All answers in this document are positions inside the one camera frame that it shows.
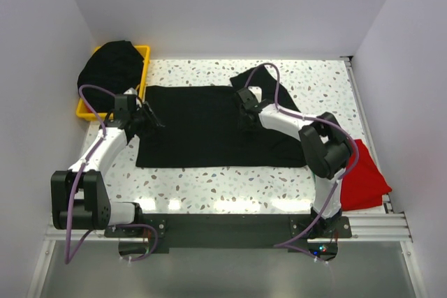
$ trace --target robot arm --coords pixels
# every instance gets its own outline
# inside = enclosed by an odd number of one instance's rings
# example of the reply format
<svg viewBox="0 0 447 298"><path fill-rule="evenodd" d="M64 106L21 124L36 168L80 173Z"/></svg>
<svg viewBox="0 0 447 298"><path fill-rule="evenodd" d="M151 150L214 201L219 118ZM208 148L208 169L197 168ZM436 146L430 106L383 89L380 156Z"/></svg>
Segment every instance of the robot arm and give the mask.
<svg viewBox="0 0 447 298"><path fill-rule="evenodd" d="M103 230L109 225L138 222L142 211L132 202L110 202L103 175L116 156L133 136L151 135L160 126L158 119L147 103L138 103L137 96L130 94L115 97L114 119L106 120L106 136L98 133L94 143L67 171L56 171L51 178L52 217L57 229L66 229L68 199L76 173L86 162L87 153L95 147L78 183L78 193L73 206L73 229Z"/></svg>
<svg viewBox="0 0 447 298"><path fill-rule="evenodd" d="M240 109L240 128L255 131L267 128L279 131L301 141L305 160L314 173L315 201L312 210L317 214L323 209L331 189L337 179L344 173L353 153L348 138L336 129L317 121L305 121L281 113L270 100L260 100L259 88L243 88L236 93L236 103ZM289 114L297 112L281 107ZM318 119L339 125L334 115L326 112ZM336 219L341 215L339 187L331 197L321 217L325 220Z"/></svg>

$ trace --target yellow basket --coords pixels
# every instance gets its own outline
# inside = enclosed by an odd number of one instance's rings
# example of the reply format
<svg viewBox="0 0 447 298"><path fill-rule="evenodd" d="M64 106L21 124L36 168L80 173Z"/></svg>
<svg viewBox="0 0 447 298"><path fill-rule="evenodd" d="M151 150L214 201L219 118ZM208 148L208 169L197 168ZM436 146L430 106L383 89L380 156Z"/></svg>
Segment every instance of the yellow basket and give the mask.
<svg viewBox="0 0 447 298"><path fill-rule="evenodd" d="M140 82L140 90L138 92L138 96L141 99L145 99L145 91L146 91L146 74L147 74L147 67L149 66L149 54L151 51L151 48L149 48L148 45L134 45L135 49L143 56L144 58L144 64L142 66L142 74L141 74L141 82ZM78 107L76 108L76 115L81 118L85 119L87 121L96 121L95 114L89 112L87 109L87 106L84 104L84 101L82 99L79 99ZM102 120L105 119L105 116L107 113L99 113L99 116Z"/></svg>

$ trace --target red cloth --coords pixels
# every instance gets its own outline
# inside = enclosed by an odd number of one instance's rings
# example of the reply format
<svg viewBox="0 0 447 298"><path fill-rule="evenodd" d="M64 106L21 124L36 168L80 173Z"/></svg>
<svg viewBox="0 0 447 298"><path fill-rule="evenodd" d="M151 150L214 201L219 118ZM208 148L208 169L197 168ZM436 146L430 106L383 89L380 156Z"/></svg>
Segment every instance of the red cloth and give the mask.
<svg viewBox="0 0 447 298"><path fill-rule="evenodd" d="M377 169L372 160L368 148L362 140L356 140L360 158L353 170L343 178L342 184L342 209L351 211L354 209L369 209L382 205L382 195L392 191ZM348 167L352 165L354 157L351 157Z"/></svg>

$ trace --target terrazzo table surface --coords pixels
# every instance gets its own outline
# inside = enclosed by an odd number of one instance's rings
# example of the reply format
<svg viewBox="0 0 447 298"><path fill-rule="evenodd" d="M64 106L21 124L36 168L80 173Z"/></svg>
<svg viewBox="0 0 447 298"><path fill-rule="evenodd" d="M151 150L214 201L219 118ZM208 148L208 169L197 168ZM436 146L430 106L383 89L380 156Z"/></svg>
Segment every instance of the terrazzo table surface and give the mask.
<svg viewBox="0 0 447 298"><path fill-rule="evenodd" d="M366 143L343 61L155 59L149 65L147 85L230 86L231 77L264 61L279 67L281 83L301 111L329 111L353 138ZM98 122L91 122L83 150L97 133ZM145 213L307 214L315 197L307 167L143 169L135 166L138 145L139 139L133 138L104 180L111 201L138 202ZM360 213L384 210L376 207Z"/></svg>

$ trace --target purple cable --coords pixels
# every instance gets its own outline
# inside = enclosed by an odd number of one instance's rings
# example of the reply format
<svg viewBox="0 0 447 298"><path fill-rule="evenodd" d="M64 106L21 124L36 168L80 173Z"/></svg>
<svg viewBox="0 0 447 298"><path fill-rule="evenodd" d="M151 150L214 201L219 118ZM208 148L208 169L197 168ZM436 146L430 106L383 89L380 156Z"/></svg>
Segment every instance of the purple cable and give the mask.
<svg viewBox="0 0 447 298"><path fill-rule="evenodd" d="M152 226L144 225L144 224L140 224L140 223L129 223L129 224L124 224L124 225L117 225L117 227L118 228L148 228L149 230L151 230L152 233L154 233L155 241L154 241L154 244L152 245L152 248L144 255L138 256L137 258L129 258L128 260L130 260L131 262L144 260L145 258L148 258L155 251L156 245L159 242L159 235L156 232L156 229L153 228Z"/></svg>
<svg viewBox="0 0 447 298"><path fill-rule="evenodd" d="M102 87L97 87L96 85L84 84L79 88L79 95L80 95L81 99L84 101L84 104L90 109L90 111L93 112L95 117L98 119L99 123L101 124L101 128L103 129L103 137L105 137L107 130L105 129L104 121L101 119L99 114L95 111L95 109L88 103L87 99L85 98L85 96L82 92L86 88L96 89L96 90L102 91L106 94L109 94L113 97L115 97L115 94L106 90L106 89L103 89ZM99 145L104 140L103 137L100 137L99 141L97 143L95 143L95 145L91 148L89 153L85 156L85 162L88 162L89 159L91 158L91 156L93 155L93 153L96 151L96 149L98 149ZM81 244L84 242L85 238L91 232L91 230L88 230L87 232L85 232L85 234L82 236L82 238L76 244L76 246L73 250L73 253L70 254L71 228L73 226L73 206L75 203L75 194L76 194L76 191L78 190L79 180L81 178L82 172L85 169L85 165L86 165L86 163L82 163L81 166L79 167L78 173L76 174L75 180L73 182L73 186L71 187L70 198L68 200L67 226L66 226L66 235L65 235L65 264L66 265L71 262L71 260L73 259L73 256L77 253L78 249L81 247Z"/></svg>
<svg viewBox="0 0 447 298"><path fill-rule="evenodd" d="M354 153L355 153L355 159L353 164L339 177L339 179L342 179L343 177L345 177L348 173L350 173L352 171L352 169L357 165L358 159L360 158L360 154L358 151L358 147L356 142L354 141L354 139L340 126L338 126L337 124L334 124L330 121L327 120L323 120L323 119L319 119L319 118L315 118L315 117L308 117L306 115L303 115L299 112L296 113L292 113L289 111L285 111L283 109L281 109L281 107L278 104L278 93L279 93L279 80L280 80L280 74L279 74L279 69L276 65L274 65L273 63L267 62L267 63L262 63L259 64L257 67L255 67L255 69L252 70L252 72L250 73L250 76L247 79L247 82L245 83L245 87L249 86L250 80L253 77L254 73L261 67L261 66L271 66L276 70L277 73L277 83L276 83L276 87L274 89L274 105L276 106L277 110L285 115L288 115L290 117L294 117L296 119L301 119L301 120L305 120L305 121L317 121L317 122L321 122L322 124L327 124L335 129L337 129L338 131L342 132L350 141L353 149L354 149ZM294 246L290 246L290 244L292 244L293 242L297 241L298 239L300 239L301 237L303 237L305 234L307 234L318 222L318 220L320 220L321 216L323 215L323 212L325 211L326 207L329 205L329 201L330 198L334 195L335 190L338 187L338 181L336 181L334 183L334 186L332 187L332 189L329 192L329 196L326 199L326 201L323 204L323 207L321 207L320 212L318 213L318 215L315 217L315 219L306 227L306 229L304 229L300 234L298 234L296 237L293 237L292 239L289 239L288 241L285 242L281 242L280 244L275 244L274 247L275 248L291 248L291 249L295 249L297 250L298 247L294 247Z"/></svg>

